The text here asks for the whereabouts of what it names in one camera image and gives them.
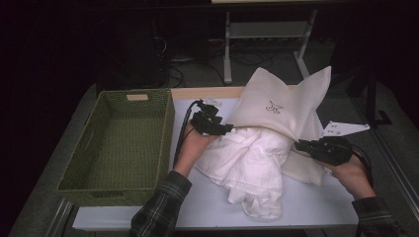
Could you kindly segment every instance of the plaid sleeve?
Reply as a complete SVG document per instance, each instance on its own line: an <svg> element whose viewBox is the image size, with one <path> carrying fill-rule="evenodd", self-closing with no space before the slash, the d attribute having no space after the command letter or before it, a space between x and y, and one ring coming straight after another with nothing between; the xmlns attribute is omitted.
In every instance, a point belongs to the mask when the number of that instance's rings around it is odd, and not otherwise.
<svg viewBox="0 0 419 237"><path fill-rule="evenodd" d="M153 197L132 218L129 236L172 236L179 210L192 184L171 171Z"/></svg>
<svg viewBox="0 0 419 237"><path fill-rule="evenodd" d="M380 197L368 197L352 202L360 219L360 227L368 237L409 236L394 219L384 200Z"/></svg>

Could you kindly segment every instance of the white fabric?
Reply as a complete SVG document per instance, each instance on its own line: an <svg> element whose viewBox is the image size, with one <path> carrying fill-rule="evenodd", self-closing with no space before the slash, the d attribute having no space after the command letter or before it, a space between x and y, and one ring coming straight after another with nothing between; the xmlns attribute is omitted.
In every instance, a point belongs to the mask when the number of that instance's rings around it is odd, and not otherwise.
<svg viewBox="0 0 419 237"><path fill-rule="evenodd" d="M227 123L235 129L214 141L196 163L213 182L230 189L228 200L251 216L281 216L282 174L321 184L323 169L291 151L298 139L318 139L315 112L330 82L330 67L293 89L265 69L249 80Z"/></svg>

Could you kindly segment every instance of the white table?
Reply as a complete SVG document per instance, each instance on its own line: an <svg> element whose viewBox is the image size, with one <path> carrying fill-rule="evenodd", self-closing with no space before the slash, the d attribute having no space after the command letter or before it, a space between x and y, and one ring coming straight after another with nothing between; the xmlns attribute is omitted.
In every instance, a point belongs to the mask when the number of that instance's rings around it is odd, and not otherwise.
<svg viewBox="0 0 419 237"><path fill-rule="evenodd" d="M218 115L226 118L237 103L242 88L174 89L172 92L176 116L171 162L189 104L195 98L206 96L223 98L219 99L223 105ZM227 201L226 188L215 185L196 169L192 170L189 179L193 186L181 207L177 229L320 228L358 223L358 216L351 205L352 196L330 175L325 177L322 187L284 176L283 216L279 219L246 215L240 204ZM80 207L73 227L88 231L128 230L130 220L139 209L140 206Z"/></svg>

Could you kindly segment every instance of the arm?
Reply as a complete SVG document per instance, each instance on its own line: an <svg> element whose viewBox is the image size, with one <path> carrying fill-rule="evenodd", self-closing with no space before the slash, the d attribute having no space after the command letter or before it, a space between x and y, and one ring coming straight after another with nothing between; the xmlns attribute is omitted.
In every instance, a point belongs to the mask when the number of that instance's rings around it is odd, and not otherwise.
<svg viewBox="0 0 419 237"><path fill-rule="evenodd" d="M129 236L171 236L181 205L192 184L188 176L207 146L217 136L202 136L188 123L185 140L173 171L153 197L132 218Z"/></svg>
<svg viewBox="0 0 419 237"><path fill-rule="evenodd" d="M388 211L384 200L377 197L368 181L364 165L355 155L349 162L339 166L316 162L330 169L332 175L354 197L355 201L352 202L352 205L358 214L360 227L366 236L409 236Z"/></svg>

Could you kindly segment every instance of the wicker basket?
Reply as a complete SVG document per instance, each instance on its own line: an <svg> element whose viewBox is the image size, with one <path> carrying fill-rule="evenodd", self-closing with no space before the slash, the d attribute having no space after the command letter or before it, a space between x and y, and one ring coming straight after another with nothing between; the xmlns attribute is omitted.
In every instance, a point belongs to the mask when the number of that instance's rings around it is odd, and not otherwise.
<svg viewBox="0 0 419 237"><path fill-rule="evenodd" d="M99 95L57 191L78 206L143 205L169 168L170 90Z"/></svg>

